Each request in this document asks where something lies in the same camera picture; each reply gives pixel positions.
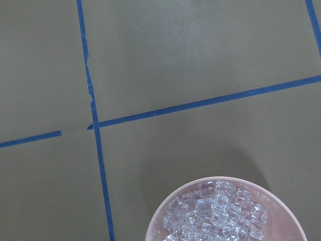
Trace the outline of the clear ice cubes pile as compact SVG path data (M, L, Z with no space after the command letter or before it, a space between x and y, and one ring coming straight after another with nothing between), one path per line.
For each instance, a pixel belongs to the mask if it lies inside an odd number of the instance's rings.
M248 191L211 180L171 201L163 240L264 240L268 211Z

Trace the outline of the pink bowl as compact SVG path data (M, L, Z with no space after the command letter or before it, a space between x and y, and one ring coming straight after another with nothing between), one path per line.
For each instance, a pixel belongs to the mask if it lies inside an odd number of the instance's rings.
M214 180L227 180L234 186L249 191L251 200L265 207L268 211L268 220L264 229L265 240L307 240L306 235L290 209L274 194L252 182L224 176L205 177L189 182L172 192L155 211L145 240L163 240L169 232L163 228L163 216L168 204L183 193L195 190L198 184Z

